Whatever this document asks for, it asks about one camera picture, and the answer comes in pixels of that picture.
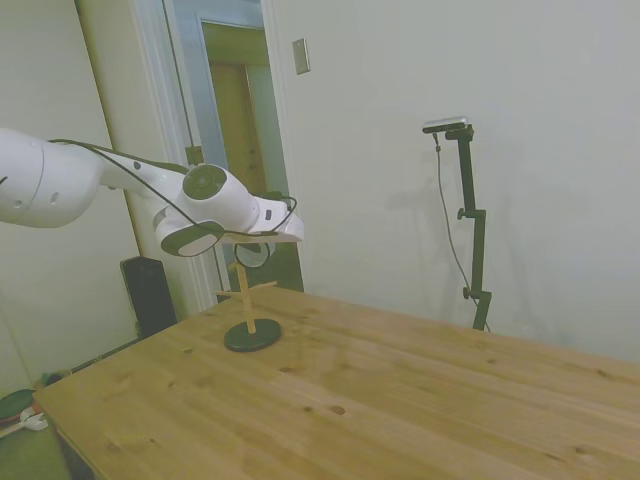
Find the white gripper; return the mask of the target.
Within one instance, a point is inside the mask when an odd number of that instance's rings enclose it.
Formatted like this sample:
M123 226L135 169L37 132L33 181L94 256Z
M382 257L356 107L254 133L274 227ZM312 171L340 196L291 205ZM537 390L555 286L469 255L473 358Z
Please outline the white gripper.
M222 237L223 244L300 242L304 239L304 224L296 214L273 213L270 220L260 219L247 232L236 230Z

